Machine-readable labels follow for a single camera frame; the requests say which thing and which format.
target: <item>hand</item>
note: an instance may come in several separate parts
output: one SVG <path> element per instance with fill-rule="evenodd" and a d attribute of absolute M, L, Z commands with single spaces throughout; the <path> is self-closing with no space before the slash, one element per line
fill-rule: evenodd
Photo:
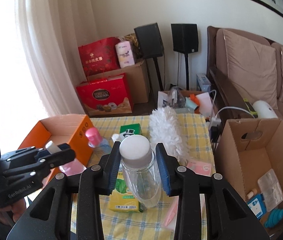
<path fill-rule="evenodd" d="M 25 210 L 26 210 L 26 202 L 24 198 L 18 200 L 12 205 L 9 205 L 4 208 L 0 208 L 0 222 L 4 225 L 9 225 L 9 222 L 3 216 L 2 212 L 11 211 L 13 213 L 12 219 L 14 220 L 14 222 L 17 222 L 17 220 L 21 217 L 21 215 L 25 212 Z"/>

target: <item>beige curtain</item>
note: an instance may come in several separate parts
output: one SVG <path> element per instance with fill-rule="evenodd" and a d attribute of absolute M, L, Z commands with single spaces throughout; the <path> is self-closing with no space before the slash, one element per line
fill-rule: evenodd
<path fill-rule="evenodd" d="M 16 0 L 17 32 L 48 115 L 84 114 L 78 46 L 98 40 L 90 0 Z"/>

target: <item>fluffy white duster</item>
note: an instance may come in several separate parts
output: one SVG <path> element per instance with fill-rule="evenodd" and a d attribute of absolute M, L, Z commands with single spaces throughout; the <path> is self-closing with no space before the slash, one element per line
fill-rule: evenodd
<path fill-rule="evenodd" d="M 168 155 L 176 157 L 179 164 L 186 165 L 189 160 L 188 145 L 174 109 L 167 106 L 154 110 L 149 118 L 149 127 L 153 151 L 157 143 L 163 143 Z"/>

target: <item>yellow plaid tablecloth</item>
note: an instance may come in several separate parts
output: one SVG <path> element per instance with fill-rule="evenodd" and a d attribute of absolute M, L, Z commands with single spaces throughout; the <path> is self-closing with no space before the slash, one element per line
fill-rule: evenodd
<path fill-rule="evenodd" d="M 100 134 L 112 142 L 111 136 L 119 133 L 120 126 L 139 123 L 142 134 L 149 138 L 149 116 L 130 116 L 117 118 L 92 118 L 92 123 Z M 181 131 L 188 139 L 190 156 L 195 160 L 213 164 L 214 157 L 210 145 L 205 119 L 198 114 L 179 114 Z M 94 153 L 88 167 L 97 164 L 100 153 Z M 161 228 L 172 198 L 163 192 L 160 202 L 154 208 L 143 213 L 120 213 L 107 208 L 109 197 L 100 196 L 100 211 L 105 240 L 172 240 L 174 232 Z M 72 208 L 71 231 L 76 233 L 77 195 L 74 197 Z M 202 239 L 207 239 L 206 211 L 202 216 Z"/>

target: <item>speaker stand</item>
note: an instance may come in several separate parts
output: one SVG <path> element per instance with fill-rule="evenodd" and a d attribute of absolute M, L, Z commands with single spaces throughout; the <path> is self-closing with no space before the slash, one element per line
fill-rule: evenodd
<path fill-rule="evenodd" d="M 155 63 L 155 69 L 157 73 L 157 78 L 158 78 L 158 83 L 160 84 L 160 91 L 163 91 L 163 83 L 161 81 L 161 76 L 160 76 L 160 67 L 158 66 L 158 60 L 156 57 L 153 57 L 154 63 Z"/>
<path fill-rule="evenodd" d="M 185 55 L 185 69 L 186 69 L 186 90 L 189 90 L 189 65 L 188 65 L 188 54 Z"/>

